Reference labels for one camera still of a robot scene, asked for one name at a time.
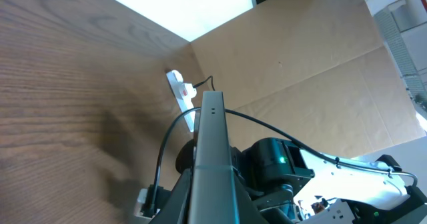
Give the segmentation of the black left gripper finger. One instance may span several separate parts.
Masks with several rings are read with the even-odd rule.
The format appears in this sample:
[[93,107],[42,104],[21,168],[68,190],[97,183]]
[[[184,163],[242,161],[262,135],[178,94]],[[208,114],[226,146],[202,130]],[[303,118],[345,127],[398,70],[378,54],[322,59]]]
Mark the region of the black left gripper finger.
[[184,224],[187,221],[191,193],[191,169],[186,169],[178,179],[169,199],[150,224]]

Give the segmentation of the gold smartphone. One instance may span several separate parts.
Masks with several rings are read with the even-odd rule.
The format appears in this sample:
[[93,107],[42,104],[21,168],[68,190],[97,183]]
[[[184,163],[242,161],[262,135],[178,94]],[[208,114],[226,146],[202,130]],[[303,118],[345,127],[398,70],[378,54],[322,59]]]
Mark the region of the gold smartphone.
[[234,174],[221,91],[203,93],[187,222],[266,222]]

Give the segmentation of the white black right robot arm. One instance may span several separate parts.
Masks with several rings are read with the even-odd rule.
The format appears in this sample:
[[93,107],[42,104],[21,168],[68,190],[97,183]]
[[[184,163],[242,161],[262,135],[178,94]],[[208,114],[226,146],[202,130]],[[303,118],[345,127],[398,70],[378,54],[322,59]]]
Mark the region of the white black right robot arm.
[[406,185],[397,162],[335,157],[329,162],[291,141],[265,138],[232,147],[238,223],[420,223],[426,196]]

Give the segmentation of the white USB charger adapter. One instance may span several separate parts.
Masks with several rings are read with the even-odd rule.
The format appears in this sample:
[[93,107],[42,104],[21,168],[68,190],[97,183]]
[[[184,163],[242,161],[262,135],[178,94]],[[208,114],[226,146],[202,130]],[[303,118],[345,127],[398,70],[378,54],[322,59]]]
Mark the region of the white USB charger adapter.
[[193,99],[197,95],[197,90],[191,83],[182,83],[179,86],[179,93],[182,99]]

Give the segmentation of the white power strip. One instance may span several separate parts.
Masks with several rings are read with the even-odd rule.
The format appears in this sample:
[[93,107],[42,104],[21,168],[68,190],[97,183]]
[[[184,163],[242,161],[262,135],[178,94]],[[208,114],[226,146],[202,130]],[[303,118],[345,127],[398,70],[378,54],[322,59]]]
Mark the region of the white power strip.
[[196,88],[191,83],[186,83],[177,70],[167,72],[166,77],[181,112],[184,113],[193,109],[191,100],[197,95]]

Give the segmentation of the brown cardboard side panel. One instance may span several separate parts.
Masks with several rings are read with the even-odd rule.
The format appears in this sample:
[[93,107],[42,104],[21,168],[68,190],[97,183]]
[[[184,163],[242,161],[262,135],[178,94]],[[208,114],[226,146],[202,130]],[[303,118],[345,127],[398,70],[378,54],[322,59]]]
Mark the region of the brown cardboard side panel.
[[267,0],[190,46],[228,109],[313,149],[357,157],[425,135],[364,0]]

